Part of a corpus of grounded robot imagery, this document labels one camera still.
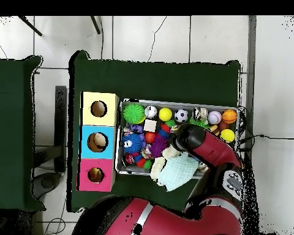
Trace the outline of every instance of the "yellow box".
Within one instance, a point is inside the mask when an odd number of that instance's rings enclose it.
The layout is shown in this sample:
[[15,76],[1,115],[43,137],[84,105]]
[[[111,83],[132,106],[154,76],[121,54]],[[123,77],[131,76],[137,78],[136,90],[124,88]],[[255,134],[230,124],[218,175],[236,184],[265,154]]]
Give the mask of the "yellow box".
[[81,100],[83,100],[81,102],[81,105],[83,105],[83,125],[116,125],[119,105],[119,97],[116,94],[82,92]]

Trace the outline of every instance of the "blue box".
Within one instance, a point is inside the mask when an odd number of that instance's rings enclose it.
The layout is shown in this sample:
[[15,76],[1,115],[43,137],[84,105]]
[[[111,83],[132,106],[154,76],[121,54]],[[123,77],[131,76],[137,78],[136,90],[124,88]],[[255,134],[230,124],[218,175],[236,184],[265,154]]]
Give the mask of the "blue box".
[[[108,138],[108,146],[102,152],[93,152],[87,146],[90,134],[97,132],[103,133]],[[114,135],[115,127],[83,125],[81,127],[81,159],[113,159]]]

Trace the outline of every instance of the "green mat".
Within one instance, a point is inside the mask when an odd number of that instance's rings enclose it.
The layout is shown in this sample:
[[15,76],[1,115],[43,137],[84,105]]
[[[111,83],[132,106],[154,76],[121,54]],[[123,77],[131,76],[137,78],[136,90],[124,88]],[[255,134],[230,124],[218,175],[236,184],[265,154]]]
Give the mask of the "green mat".
[[68,210],[91,207],[101,197],[111,194],[136,196],[183,210],[198,181],[193,179],[172,192],[166,192],[149,177],[117,174],[110,193],[76,191],[81,91],[115,93],[120,99],[236,106],[239,68],[238,61],[223,65],[90,60],[85,51],[77,51],[69,62],[68,163],[72,163],[72,167],[68,168]]
[[0,209],[44,210],[31,195],[32,73],[40,56],[0,60]]

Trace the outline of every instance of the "green spiky ball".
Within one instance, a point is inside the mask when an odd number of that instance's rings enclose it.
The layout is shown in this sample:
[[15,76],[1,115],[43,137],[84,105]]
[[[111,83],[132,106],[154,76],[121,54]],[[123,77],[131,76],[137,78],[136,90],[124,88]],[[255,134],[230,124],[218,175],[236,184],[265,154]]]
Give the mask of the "green spiky ball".
[[169,120],[169,121],[165,122],[165,124],[166,124],[167,126],[169,126],[169,127],[172,127],[172,126],[175,125],[175,121],[174,121],[174,120]]
[[152,164],[153,164],[153,163],[152,163],[150,160],[146,160],[146,162],[145,162],[143,168],[144,168],[145,170],[150,170]]
[[203,127],[205,129],[209,129],[209,126],[208,125],[205,125],[202,121],[195,121],[193,119],[193,117],[190,118],[189,123],[190,124],[194,124],[194,125],[198,125],[198,126]]
[[145,116],[144,108],[137,103],[131,103],[125,106],[123,117],[129,124],[139,124]]

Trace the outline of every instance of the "blue fuzzy toy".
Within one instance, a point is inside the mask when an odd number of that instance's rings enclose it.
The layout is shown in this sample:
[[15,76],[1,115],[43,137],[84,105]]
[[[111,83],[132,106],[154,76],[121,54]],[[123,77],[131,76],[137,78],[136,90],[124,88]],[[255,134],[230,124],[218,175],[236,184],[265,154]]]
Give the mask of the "blue fuzzy toy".
[[139,135],[137,134],[130,134],[124,136],[122,139],[123,148],[125,153],[135,153],[140,152],[143,142]]

